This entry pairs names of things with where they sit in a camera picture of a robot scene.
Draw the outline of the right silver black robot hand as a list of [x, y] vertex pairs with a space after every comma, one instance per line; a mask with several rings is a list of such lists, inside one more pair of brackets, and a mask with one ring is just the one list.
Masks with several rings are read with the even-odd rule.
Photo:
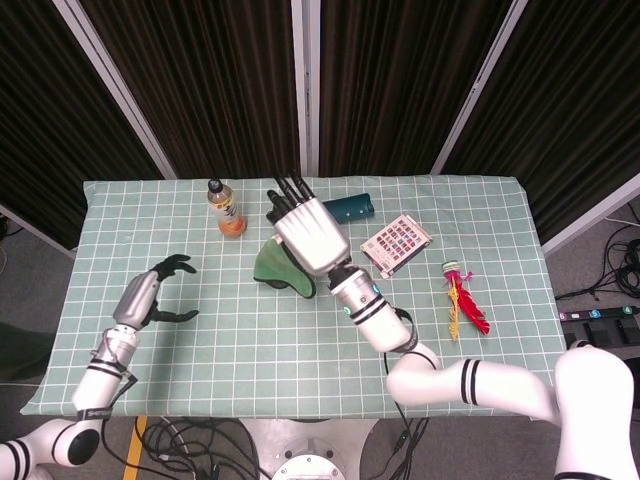
[[278, 191], [269, 189], [268, 221], [310, 274], [323, 275], [350, 260], [350, 244], [337, 221], [296, 174], [275, 176]]

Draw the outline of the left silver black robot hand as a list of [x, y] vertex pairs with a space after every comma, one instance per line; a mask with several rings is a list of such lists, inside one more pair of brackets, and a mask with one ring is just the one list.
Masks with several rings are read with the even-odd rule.
[[189, 264], [191, 257], [174, 254], [157, 263], [148, 271], [134, 277], [126, 287], [114, 313], [117, 324], [126, 325], [137, 331], [151, 322], [184, 323], [195, 318], [198, 310], [186, 313], [162, 311], [158, 308], [157, 295], [161, 283], [174, 276], [177, 271], [195, 274], [197, 270]]

